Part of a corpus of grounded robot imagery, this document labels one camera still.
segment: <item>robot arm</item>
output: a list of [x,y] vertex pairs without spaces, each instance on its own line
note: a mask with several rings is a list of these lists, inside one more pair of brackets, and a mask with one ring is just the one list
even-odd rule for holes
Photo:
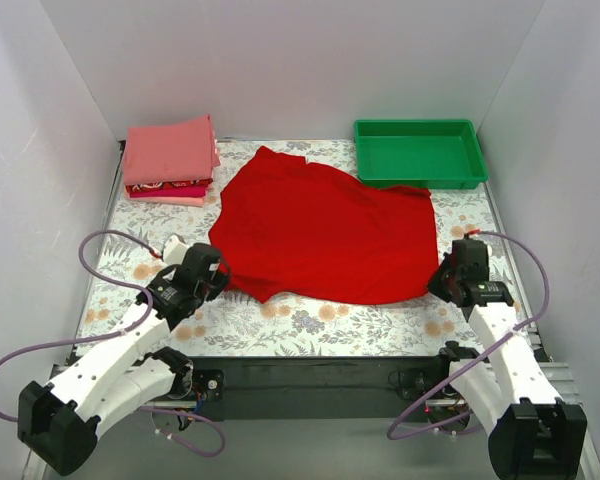
[[[463,310],[485,349],[513,333],[489,354],[493,373],[479,363],[451,382],[489,435],[489,457],[498,478],[574,479],[586,416],[580,405],[563,401],[527,339],[514,329],[518,322],[506,285],[489,280],[487,246],[468,236],[454,241],[428,288]],[[471,358],[449,360],[451,375]]]
[[[194,366],[189,358],[169,347],[151,350],[203,302],[214,299],[229,274],[219,270],[218,250],[183,245],[175,236],[167,242],[163,258],[174,263],[148,285],[153,309],[144,322],[125,330],[147,309],[141,293],[113,328],[119,336],[98,343],[44,386],[31,382],[20,393],[18,438],[59,474],[80,467],[111,426],[147,401],[165,394],[180,398],[190,391]],[[125,373],[138,361],[139,368]]]

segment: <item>pink folded cloth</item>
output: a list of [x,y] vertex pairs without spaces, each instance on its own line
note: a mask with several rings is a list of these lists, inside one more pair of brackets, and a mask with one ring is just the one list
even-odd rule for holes
[[159,192],[148,191],[148,192],[131,192],[129,196],[131,198],[149,198],[160,195],[161,197],[204,197],[207,193],[206,186],[191,186],[191,187],[180,187],[180,188],[169,188],[167,190],[160,190]]
[[133,202],[146,203],[166,203],[170,205],[184,205],[185,207],[203,207],[203,198],[188,198],[188,197],[148,197],[148,198],[131,198],[125,191],[125,197]]
[[123,158],[125,185],[211,178],[220,165],[211,117],[129,129]]

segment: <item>wire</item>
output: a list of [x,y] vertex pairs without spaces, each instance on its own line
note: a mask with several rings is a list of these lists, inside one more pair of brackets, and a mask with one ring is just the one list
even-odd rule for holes
[[191,417],[187,417],[187,418],[178,417],[178,431],[179,432],[184,432],[187,429],[187,427],[189,426],[189,424],[187,423],[187,421],[189,421],[189,420],[191,422],[193,422],[193,418],[191,418]]
[[191,450],[193,453],[197,453],[198,455],[200,455],[201,457],[206,457],[206,458],[212,458],[212,457],[216,457],[218,455],[220,455],[222,453],[222,451],[224,450],[224,447],[226,446],[227,443],[227,439],[225,437],[224,431],[222,430],[222,428],[220,427],[220,425],[214,423],[213,421],[209,420],[206,417],[202,417],[200,415],[196,415],[195,413],[190,413],[190,412],[179,412],[177,410],[167,410],[164,408],[154,408],[154,407],[140,407],[138,410],[142,410],[143,412],[152,412],[152,413],[163,413],[165,415],[177,415],[179,417],[193,417],[195,420],[202,422],[202,423],[206,423],[207,425],[209,425],[211,428],[213,428],[217,433],[218,436],[220,437],[220,446],[212,451],[209,452],[207,450],[202,450],[198,447],[196,447],[195,445],[189,443],[188,441],[186,441],[184,438],[175,435],[173,433],[170,433],[166,430],[163,430],[161,428],[157,428],[156,430],[158,430],[160,433],[162,433],[164,436],[166,436],[167,438],[169,438],[170,440],[173,440],[177,443],[179,443],[180,445],[186,447],[187,449]]
[[198,402],[196,403],[196,408],[193,409],[193,413],[198,413],[200,411],[200,407],[202,406],[202,402],[204,402],[204,400],[202,399],[201,396],[198,396]]
[[[112,234],[112,235],[119,235],[121,237],[124,237],[128,240],[131,240],[132,242],[140,245],[143,248],[146,248],[147,250],[149,250],[149,252],[151,253],[151,255],[153,257],[156,258],[161,258],[161,255],[158,253],[157,250],[154,250],[148,243],[143,242],[142,240],[135,238],[132,235],[129,235],[128,233],[124,233],[121,232],[119,230],[98,230],[95,231],[93,233],[90,233],[89,235],[87,235],[84,240],[82,240],[82,243],[80,243],[80,246],[78,247],[78,259],[80,260],[80,264],[85,268],[85,270],[87,270],[87,272],[89,272],[91,275],[93,275],[96,278],[99,278],[100,280],[103,280],[107,283],[111,283],[113,285],[117,285],[119,287],[126,287],[126,288],[133,288],[134,290],[140,290],[142,293],[144,293],[146,299],[147,299],[147,309],[145,310],[145,312],[140,316],[140,318],[138,318],[138,320],[136,320],[135,322],[133,322],[131,325],[129,325],[128,327],[126,327],[124,329],[125,332],[130,332],[133,329],[137,328],[138,326],[140,326],[140,324],[142,324],[142,322],[144,322],[147,317],[149,317],[149,315],[151,314],[151,310],[153,308],[153,297],[151,296],[151,293],[149,293],[149,290],[147,290],[145,287],[135,284],[135,283],[127,283],[127,282],[123,282],[121,280],[116,280],[115,278],[110,278],[107,277],[106,275],[103,275],[101,273],[98,273],[96,270],[94,270],[93,268],[91,268],[91,266],[87,263],[87,261],[84,258],[84,249],[87,246],[87,244],[93,240],[95,237],[101,236],[101,235],[106,235],[106,234]],[[119,337],[120,335],[123,335],[122,331],[116,331],[116,332],[111,332],[111,333],[106,333],[104,335],[96,335],[93,337],[86,337],[86,338],[72,338],[72,339],[68,339],[68,340],[58,340],[55,342],[48,342],[48,343],[40,343],[38,345],[32,345],[30,347],[24,347],[21,348],[19,350],[15,350],[14,352],[9,353],[8,355],[5,355],[4,357],[2,357],[0,359],[0,367],[2,365],[4,365],[5,363],[7,363],[9,360],[11,360],[12,358],[15,357],[19,357],[20,355],[24,355],[25,353],[30,353],[30,352],[35,352],[37,350],[44,350],[47,348],[54,348],[54,347],[65,347],[68,345],[81,345],[84,343],[93,343],[93,342],[101,342],[103,340],[109,340],[111,338],[116,338]],[[7,415],[6,413],[3,413],[2,411],[0,411],[0,418],[2,420],[6,420],[8,422],[17,422],[18,418],[17,417],[13,417],[11,415]]]
[[[461,430],[459,432],[456,432],[456,435],[471,435],[473,433],[478,433],[479,431],[482,430],[482,425],[476,425],[475,427],[471,427],[471,428],[467,428],[466,430]],[[444,433],[445,435],[451,435],[451,432],[447,431],[447,430],[440,430],[442,433]]]
[[[527,320],[524,320],[524,321],[518,323],[515,327],[513,327],[513,329],[516,331],[519,331],[519,330],[525,328],[527,325],[531,324],[532,322],[538,321],[546,313],[547,308],[549,307],[549,299],[551,297],[551,289],[549,287],[549,278],[547,276],[547,271],[545,270],[544,266],[542,265],[542,262],[536,256],[536,254],[533,253],[533,251],[529,247],[527,247],[524,243],[522,243],[520,240],[516,240],[515,238],[512,238],[505,233],[481,232],[480,230],[472,230],[467,235],[489,235],[489,236],[493,236],[493,237],[500,237],[505,240],[508,240],[509,242],[515,243],[516,245],[518,245],[520,248],[522,248],[525,252],[527,252],[529,254],[529,256],[533,259],[533,261],[538,266],[538,269],[540,270],[540,274],[542,275],[542,283],[544,285],[544,300],[542,301],[542,306],[540,307],[540,310],[538,310],[538,313],[536,313],[535,315],[532,315]],[[442,422],[438,422],[438,423],[434,423],[431,425],[427,425],[425,427],[410,430],[409,432],[406,432],[406,433],[403,433],[400,435],[394,435],[396,428],[398,428],[398,426],[400,426],[400,424],[402,422],[404,422],[405,418],[407,418],[409,415],[411,415],[420,405],[422,405],[426,400],[433,397],[436,393],[438,393],[444,387],[446,387],[451,382],[456,380],[458,377],[460,377],[461,375],[466,373],[468,370],[470,370],[471,368],[475,367],[477,364],[479,364],[480,362],[485,360],[487,357],[489,357],[489,355],[491,355],[498,348],[500,348],[502,345],[504,345],[511,337],[513,337],[513,333],[511,333],[511,332],[506,333],[500,340],[498,340],[493,345],[491,345],[489,348],[487,348],[483,353],[481,353],[476,358],[474,358],[472,361],[470,361],[469,363],[467,363],[466,365],[464,365],[463,367],[458,369],[456,372],[449,375],[443,381],[438,383],[435,387],[433,387],[431,390],[429,390],[427,393],[425,393],[423,396],[421,396],[416,402],[409,405],[409,407],[407,409],[405,409],[393,421],[393,423],[387,430],[387,438],[389,440],[402,440],[404,438],[414,437],[420,433],[424,433],[429,430],[433,430],[435,428],[444,427],[445,425],[448,425],[449,423],[453,423],[461,418],[466,417],[468,414],[470,414],[470,412],[465,412],[460,415],[456,415],[455,417],[451,417],[447,420],[444,420]]]

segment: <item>stack of folded clothes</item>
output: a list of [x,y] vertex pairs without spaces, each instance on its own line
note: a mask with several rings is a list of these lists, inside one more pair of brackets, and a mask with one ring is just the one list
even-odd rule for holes
[[211,117],[132,127],[122,159],[125,194],[141,202],[202,206],[220,165]]

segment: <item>table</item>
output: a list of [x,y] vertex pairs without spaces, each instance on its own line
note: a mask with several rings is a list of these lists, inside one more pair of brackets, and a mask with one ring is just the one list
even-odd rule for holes
[[[204,207],[132,202],[118,186],[109,227],[131,233],[156,248],[174,233],[188,243],[208,242],[208,231],[222,208],[220,192],[262,145],[356,173],[355,145],[348,140],[219,142],[222,165],[214,172]],[[469,191],[436,190],[432,202],[440,258],[450,250],[451,241],[467,230],[497,230],[484,185]],[[519,318],[526,318],[512,259],[500,240],[484,240],[492,247],[492,278],[508,285]],[[107,236],[97,268],[106,275],[146,285],[163,265],[128,240]],[[94,280],[78,336],[107,332],[135,295],[136,291]],[[531,337],[533,343],[539,343],[537,335]],[[160,346],[169,345],[189,356],[425,356],[437,354],[448,340],[482,350],[460,310],[432,295],[393,305],[359,306],[291,293],[260,304],[234,291],[203,305]],[[79,346],[75,354],[82,356],[89,348],[88,344]]]

